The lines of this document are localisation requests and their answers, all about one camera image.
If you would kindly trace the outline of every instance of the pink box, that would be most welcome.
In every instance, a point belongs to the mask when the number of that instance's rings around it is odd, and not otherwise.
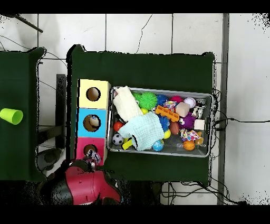
[[[98,154],[101,157],[101,162],[99,166],[104,165],[104,161],[107,157],[107,149],[105,146],[105,138],[90,138],[90,137],[78,137],[77,150],[76,150],[76,159],[84,158],[85,155],[83,153],[84,147],[87,145],[94,145],[98,149]]]

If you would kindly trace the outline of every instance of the blue box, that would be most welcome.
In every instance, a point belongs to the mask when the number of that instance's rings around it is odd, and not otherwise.
[[[79,108],[78,137],[105,138],[107,130],[107,110]],[[96,115],[100,120],[100,127],[95,132],[89,132],[83,126],[87,115]]]

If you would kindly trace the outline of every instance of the orange toy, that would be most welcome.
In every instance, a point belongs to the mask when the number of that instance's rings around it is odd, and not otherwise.
[[[191,151],[195,148],[195,143],[193,141],[184,141],[183,147],[184,149]]]
[[[156,108],[156,114],[160,114],[161,116],[166,116],[168,119],[171,119],[172,122],[179,121],[179,115],[172,112],[168,108],[161,107],[160,105]]]

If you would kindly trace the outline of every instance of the yellow box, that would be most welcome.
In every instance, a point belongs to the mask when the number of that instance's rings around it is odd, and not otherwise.
[[[110,88],[107,81],[80,79],[79,107],[107,109]]]

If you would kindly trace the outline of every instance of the white cloth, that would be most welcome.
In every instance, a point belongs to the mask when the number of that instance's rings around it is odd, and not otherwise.
[[[113,99],[113,104],[117,109],[117,113],[125,122],[128,122],[133,117],[143,115],[127,86],[116,89],[116,92],[118,94]]]

